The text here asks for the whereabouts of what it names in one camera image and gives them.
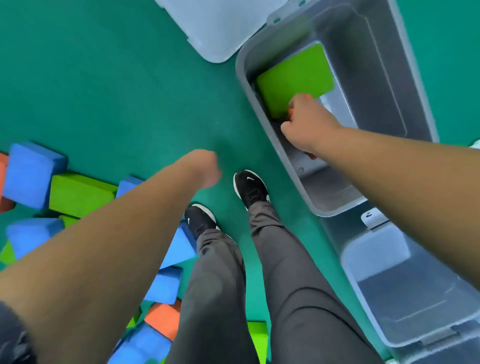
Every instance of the pant leg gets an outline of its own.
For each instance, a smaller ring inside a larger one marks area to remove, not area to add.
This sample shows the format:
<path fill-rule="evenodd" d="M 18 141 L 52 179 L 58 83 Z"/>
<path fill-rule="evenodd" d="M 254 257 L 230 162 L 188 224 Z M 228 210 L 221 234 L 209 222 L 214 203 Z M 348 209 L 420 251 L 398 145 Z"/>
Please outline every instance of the pant leg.
<path fill-rule="evenodd" d="M 253 204 L 249 220 L 272 320 L 273 364 L 383 363 L 273 206 Z"/>
<path fill-rule="evenodd" d="M 180 325 L 166 364 L 258 364 L 245 314 L 245 265 L 223 232 L 206 230 L 183 296 Z"/>

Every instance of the sneaker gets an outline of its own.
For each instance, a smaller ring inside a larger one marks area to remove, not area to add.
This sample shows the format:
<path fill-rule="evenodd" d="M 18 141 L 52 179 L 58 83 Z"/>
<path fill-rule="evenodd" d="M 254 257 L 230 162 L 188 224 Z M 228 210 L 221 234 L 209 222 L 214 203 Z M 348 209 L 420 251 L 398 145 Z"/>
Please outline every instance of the sneaker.
<path fill-rule="evenodd" d="M 195 240 L 207 229 L 220 230 L 213 212 L 201 204 L 188 206 L 185 210 L 185 220 Z"/>
<path fill-rule="evenodd" d="M 251 170 L 241 170 L 233 175 L 233 188 L 243 204 L 249 209 L 255 202 L 270 202 L 267 186 L 258 174 Z"/>

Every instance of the bin handle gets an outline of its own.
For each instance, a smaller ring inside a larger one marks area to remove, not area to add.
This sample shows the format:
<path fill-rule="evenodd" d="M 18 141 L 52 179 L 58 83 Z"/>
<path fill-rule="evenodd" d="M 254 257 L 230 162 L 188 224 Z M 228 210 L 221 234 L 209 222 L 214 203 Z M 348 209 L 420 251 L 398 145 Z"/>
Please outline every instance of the bin handle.
<path fill-rule="evenodd" d="M 267 26 L 277 25 L 283 19 L 304 7 L 310 1 L 311 0 L 288 0 L 285 5 L 281 6 L 267 17 Z"/>

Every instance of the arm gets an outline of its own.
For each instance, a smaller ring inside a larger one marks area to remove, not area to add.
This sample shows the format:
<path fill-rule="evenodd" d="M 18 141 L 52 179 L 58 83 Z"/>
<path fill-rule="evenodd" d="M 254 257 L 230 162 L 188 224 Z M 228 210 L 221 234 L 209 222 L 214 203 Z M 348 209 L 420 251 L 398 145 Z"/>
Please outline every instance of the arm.
<path fill-rule="evenodd" d="M 62 231 L 0 275 L 39 364 L 105 363 L 167 253 L 183 212 L 220 178 L 196 150 Z"/>
<path fill-rule="evenodd" d="M 282 131 L 342 171 L 369 200 L 480 289 L 480 151 L 342 127 L 315 100 L 293 99 Z"/>

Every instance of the plastic storage bin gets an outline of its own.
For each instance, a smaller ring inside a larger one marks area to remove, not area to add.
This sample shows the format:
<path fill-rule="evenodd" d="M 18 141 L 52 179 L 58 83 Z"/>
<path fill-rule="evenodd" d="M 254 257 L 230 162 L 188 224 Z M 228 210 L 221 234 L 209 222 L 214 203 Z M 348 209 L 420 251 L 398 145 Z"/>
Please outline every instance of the plastic storage bin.
<path fill-rule="evenodd" d="M 390 221 L 368 229 L 361 216 L 370 208 L 367 202 L 321 223 L 382 341 L 402 364 L 444 363 L 426 357 L 480 348 L 478 340 L 465 343 L 480 332 L 472 321 L 480 293 Z M 468 357 L 479 361 L 480 350 Z"/>
<path fill-rule="evenodd" d="M 258 75 L 321 42 L 335 79 L 321 102 L 345 126 L 438 141 L 405 28 L 391 0 L 290 0 L 237 57 L 237 77 L 310 210 L 330 217 L 365 201 L 334 168 L 311 160 L 283 136 L 255 87 Z"/>

